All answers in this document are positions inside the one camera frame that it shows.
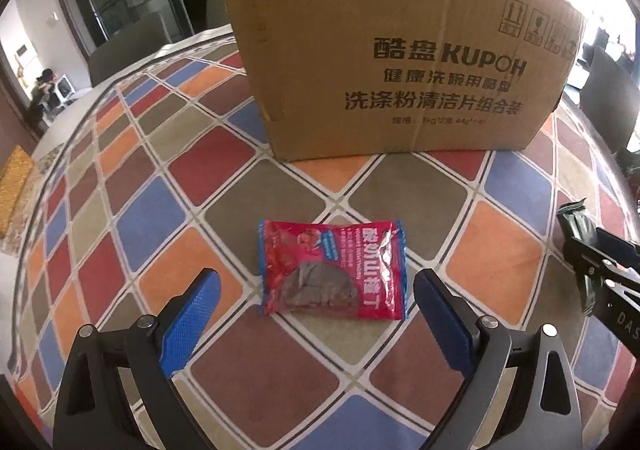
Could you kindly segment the dark green snack bar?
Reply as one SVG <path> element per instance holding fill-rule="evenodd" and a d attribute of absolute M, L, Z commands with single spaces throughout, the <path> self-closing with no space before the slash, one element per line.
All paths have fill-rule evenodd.
<path fill-rule="evenodd" d="M 596 224 L 589 217 L 582 200 L 562 204 L 555 214 L 564 238 L 562 253 L 573 267 L 582 313 L 591 316 L 596 305 L 597 285 L 594 282 L 593 265 L 586 259 L 593 241 L 597 240 Z"/>

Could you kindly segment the red hawthorn snack packet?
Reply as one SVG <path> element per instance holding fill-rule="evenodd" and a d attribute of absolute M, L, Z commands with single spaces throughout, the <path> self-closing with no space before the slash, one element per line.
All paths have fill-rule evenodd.
<path fill-rule="evenodd" d="M 262 311 L 399 321 L 407 316 L 400 222 L 265 221 L 259 226 Z"/>

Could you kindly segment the dark chair right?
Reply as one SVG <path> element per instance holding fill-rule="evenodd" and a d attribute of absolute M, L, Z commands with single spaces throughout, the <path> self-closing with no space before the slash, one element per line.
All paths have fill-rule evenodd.
<path fill-rule="evenodd" d="M 639 115 L 639 88 L 599 45 L 593 50 L 579 107 L 609 151 L 617 153 L 627 148 Z"/>

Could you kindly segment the colourful diamond pattern tablecloth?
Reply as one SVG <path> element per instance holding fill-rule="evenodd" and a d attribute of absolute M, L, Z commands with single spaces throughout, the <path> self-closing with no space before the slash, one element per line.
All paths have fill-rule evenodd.
<path fill-rule="evenodd" d="M 77 330 L 156 314 L 198 272 L 221 298 L 175 384 L 221 449 L 415 449 L 461 384 L 425 321 L 263 316 L 265 219 L 399 221 L 410 273 L 431 267 L 514 328 L 555 325 L 595 446 L 634 358 L 580 310 L 558 207 L 584 200 L 638 238 L 628 193 L 567 105 L 521 152 L 272 158 L 234 41 L 165 57 L 78 104 L 18 222 L 12 387 L 43 435 Z"/>

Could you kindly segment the gold tissue box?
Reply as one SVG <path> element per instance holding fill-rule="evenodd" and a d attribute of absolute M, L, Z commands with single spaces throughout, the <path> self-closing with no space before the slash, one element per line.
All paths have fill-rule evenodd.
<path fill-rule="evenodd" d="M 20 199 L 22 189 L 32 172 L 34 163 L 30 155 L 16 146 L 6 164 L 1 169 L 0 177 L 0 237 L 4 238 L 11 224 L 14 209 Z"/>

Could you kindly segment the floral patterned mat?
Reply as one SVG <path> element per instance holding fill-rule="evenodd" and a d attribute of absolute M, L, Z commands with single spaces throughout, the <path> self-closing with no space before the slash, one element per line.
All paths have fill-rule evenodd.
<path fill-rule="evenodd" d="M 56 158 L 58 158 L 58 149 L 51 150 L 43 158 L 36 161 L 28 173 L 9 218 L 8 232 L 1 240 L 3 254 L 18 256 L 32 211 L 35 210 L 37 198 Z"/>

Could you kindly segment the brown cardboard box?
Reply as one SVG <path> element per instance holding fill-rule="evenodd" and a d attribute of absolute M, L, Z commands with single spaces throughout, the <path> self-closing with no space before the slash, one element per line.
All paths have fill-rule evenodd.
<path fill-rule="evenodd" d="M 224 0 L 278 159 L 522 150 L 574 65 L 567 0 Z"/>

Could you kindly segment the dark dining chair left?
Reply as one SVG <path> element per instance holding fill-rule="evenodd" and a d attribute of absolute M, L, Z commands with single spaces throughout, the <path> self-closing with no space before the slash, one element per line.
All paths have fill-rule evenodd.
<path fill-rule="evenodd" d="M 116 72 L 159 51 L 170 43 L 163 17 L 150 13 L 115 33 L 111 39 L 96 47 L 89 56 L 91 85 L 105 81 Z"/>

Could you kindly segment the dark dining chair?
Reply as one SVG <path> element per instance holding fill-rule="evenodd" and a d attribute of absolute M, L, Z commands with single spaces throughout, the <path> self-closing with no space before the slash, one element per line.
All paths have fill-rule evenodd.
<path fill-rule="evenodd" d="M 105 81 L 116 72 L 159 51 L 170 43 L 163 17 L 150 13 L 115 33 L 111 39 L 96 47 L 89 56 L 91 85 Z"/>
<path fill-rule="evenodd" d="M 206 26 L 209 29 L 230 24 L 224 0 L 206 0 Z"/>

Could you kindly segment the dark dining chair middle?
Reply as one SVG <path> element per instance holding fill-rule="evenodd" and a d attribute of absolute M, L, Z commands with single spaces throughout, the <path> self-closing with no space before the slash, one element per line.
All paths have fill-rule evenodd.
<path fill-rule="evenodd" d="M 224 0 L 206 0 L 206 26 L 209 29 L 230 24 Z"/>

